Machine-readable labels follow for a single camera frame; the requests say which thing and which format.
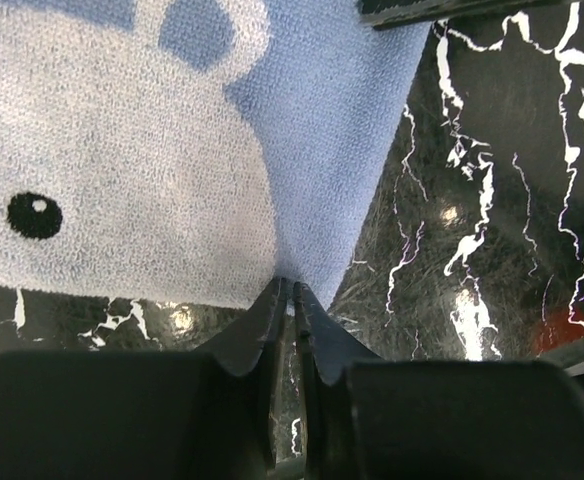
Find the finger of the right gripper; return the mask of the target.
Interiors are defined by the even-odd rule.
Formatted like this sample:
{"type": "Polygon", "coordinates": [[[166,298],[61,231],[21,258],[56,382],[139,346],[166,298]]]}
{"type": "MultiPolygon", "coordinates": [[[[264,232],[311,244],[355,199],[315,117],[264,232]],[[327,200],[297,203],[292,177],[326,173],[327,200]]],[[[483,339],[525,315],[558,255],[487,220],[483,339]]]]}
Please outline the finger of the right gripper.
{"type": "Polygon", "coordinates": [[[496,15],[561,4],[553,0],[363,0],[360,19],[375,29],[473,15],[496,15]]]}

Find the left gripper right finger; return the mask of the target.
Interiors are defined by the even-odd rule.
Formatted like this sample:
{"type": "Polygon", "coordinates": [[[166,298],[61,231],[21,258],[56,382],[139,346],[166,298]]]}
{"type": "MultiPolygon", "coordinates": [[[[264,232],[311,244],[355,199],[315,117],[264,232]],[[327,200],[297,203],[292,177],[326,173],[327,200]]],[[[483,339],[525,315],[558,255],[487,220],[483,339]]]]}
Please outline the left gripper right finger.
{"type": "Polygon", "coordinates": [[[584,479],[584,392],[543,361],[382,359],[294,287],[308,479],[584,479]]]}

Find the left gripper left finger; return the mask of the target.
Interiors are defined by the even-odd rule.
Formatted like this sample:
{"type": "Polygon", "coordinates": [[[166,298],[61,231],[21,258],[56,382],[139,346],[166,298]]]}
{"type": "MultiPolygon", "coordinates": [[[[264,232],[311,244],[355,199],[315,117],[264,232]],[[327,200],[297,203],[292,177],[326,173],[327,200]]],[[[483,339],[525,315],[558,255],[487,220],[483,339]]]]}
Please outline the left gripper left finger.
{"type": "Polygon", "coordinates": [[[263,479],[288,284],[188,352],[0,355],[0,479],[263,479]]]}

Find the light blue towel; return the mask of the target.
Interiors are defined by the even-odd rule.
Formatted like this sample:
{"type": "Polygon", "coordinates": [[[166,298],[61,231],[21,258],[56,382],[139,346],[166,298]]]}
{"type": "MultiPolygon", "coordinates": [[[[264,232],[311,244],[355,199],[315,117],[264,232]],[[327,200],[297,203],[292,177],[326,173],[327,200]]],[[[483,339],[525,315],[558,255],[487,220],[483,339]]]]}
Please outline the light blue towel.
{"type": "Polygon", "coordinates": [[[354,1],[0,1],[0,286],[329,305],[429,32],[354,1]]]}

